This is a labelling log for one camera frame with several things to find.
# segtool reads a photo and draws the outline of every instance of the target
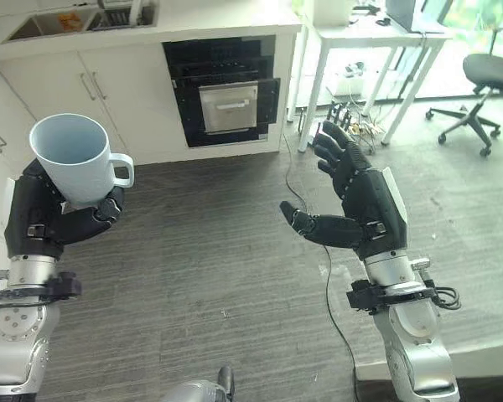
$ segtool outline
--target laptop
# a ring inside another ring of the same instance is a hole
[[[442,34],[445,31],[443,25],[421,11],[418,0],[386,0],[386,13],[410,33]]]

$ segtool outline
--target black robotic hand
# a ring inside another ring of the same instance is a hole
[[[59,259],[64,245],[96,236],[117,222],[123,188],[114,187],[96,207],[62,213],[65,201],[37,159],[15,182],[8,226],[8,256],[47,255]]]
[[[374,169],[350,136],[325,121],[314,140],[319,169],[332,177],[345,216],[310,215],[283,201],[294,230],[321,245],[351,248],[361,260],[406,248],[407,216],[389,168]]]

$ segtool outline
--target built-in oven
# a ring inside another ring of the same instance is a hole
[[[163,44],[189,147],[266,139],[277,118],[275,36]]]

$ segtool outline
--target mug handle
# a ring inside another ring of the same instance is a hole
[[[128,178],[115,178],[114,186],[130,188],[134,184],[134,161],[124,153],[111,153],[110,162],[121,162],[128,170]]]

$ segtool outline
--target white desk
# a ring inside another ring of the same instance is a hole
[[[403,101],[395,120],[387,131],[386,135],[382,138],[382,144],[386,145],[391,140],[393,133],[397,129],[399,123],[404,117],[408,107],[412,104],[417,91],[421,87],[427,72],[433,65],[436,56],[441,50],[443,43],[449,38],[446,33],[427,33],[421,35],[419,33],[408,33],[404,28],[400,27],[392,20],[392,24],[387,27],[382,27],[376,24],[376,20],[381,19],[382,16],[358,16],[358,21],[348,27],[339,28],[315,28],[313,25],[303,20],[302,38],[301,38],[301,53],[300,60],[298,61],[298,68],[296,70],[296,89],[293,96],[289,101],[288,120],[292,121],[294,117],[294,110],[296,108],[296,99],[298,95],[298,87],[302,76],[302,63],[305,55],[305,48],[308,42],[309,30],[312,30],[320,38],[320,56],[315,71],[315,78],[313,82],[313,89],[311,90],[311,97],[309,99],[308,111],[306,114],[305,122],[303,124],[302,138],[298,150],[305,152],[309,131],[311,129],[315,111],[317,109],[317,99],[319,98],[320,86],[324,75],[324,68],[328,60],[328,54],[331,49],[338,48],[391,48],[391,52],[387,56],[386,63],[382,67],[378,75],[378,81],[371,93],[371,97],[367,100],[362,115],[367,116],[370,108],[375,102],[376,95],[381,87],[381,84],[386,76],[387,69],[393,60],[393,56],[399,47],[420,47],[426,54],[426,59],[419,68],[417,78],[414,80],[412,88],[410,89],[406,99]]]

